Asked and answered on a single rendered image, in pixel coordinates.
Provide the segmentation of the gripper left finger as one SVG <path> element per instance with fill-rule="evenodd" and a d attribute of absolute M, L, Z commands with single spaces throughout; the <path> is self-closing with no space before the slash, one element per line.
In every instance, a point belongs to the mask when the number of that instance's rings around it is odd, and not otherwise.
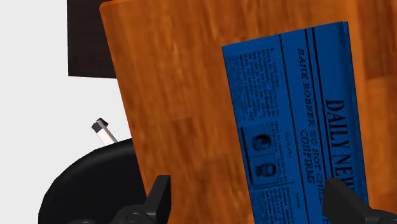
<path fill-rule="evenodd" d="M 67 200 L 67 224 L 167 224 L 171 177 L 157 176 L 146 193 L 131 175 L 85 176 L 67 185 Z"/>

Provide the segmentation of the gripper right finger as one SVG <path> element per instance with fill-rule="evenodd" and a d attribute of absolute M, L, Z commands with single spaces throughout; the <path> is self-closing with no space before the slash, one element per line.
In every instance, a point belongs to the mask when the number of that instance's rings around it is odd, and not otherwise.
<path fill-rule="evenodd" d="M 397 214 L 372 209 L 337 178 L 325 181 L 323 214 L 330 224 L 397 224 Z"/>

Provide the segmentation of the black round chair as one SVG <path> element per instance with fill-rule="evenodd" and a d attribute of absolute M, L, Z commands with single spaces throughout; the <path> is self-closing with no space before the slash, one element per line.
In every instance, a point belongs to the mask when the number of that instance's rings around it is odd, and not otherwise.
<path fill-rule="evenodd" d="M 121 208 L 146 200 L 132 139 L 117 141 L 102 118 L 92 129 L 104 146 L 55 178 L 43 197 L 38 224 L 109 224 Z"/>

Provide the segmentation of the blue folded newspaper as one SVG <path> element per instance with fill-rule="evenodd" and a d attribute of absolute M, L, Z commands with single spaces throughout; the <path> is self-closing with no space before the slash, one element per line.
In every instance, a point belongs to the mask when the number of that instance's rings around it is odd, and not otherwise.
<path fill-rule="evenodd" d="M 328 178 L 367 199 L 347 22 L 222 52 L 254 224 L 329 224 Z"/>

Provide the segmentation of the orange wooden table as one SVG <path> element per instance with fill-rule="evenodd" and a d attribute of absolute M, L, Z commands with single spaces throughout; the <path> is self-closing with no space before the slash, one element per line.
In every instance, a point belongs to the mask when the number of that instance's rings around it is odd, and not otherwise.
<path fill-rule="evenodd" d="M 397 214 L 397 0 L 110 0 L 100 7 L 146 189 L 170 224 L 254 224 L 222 46 L 349 24 L 370 205 Z"/>

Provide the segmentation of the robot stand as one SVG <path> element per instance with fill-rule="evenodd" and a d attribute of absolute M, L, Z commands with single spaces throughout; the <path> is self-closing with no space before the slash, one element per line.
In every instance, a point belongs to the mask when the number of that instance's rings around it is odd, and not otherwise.
<path fill-rule="evenodd" d="M 100 6 L 110 0 L 67 0 L 68 75 L 115 79 Z"/>

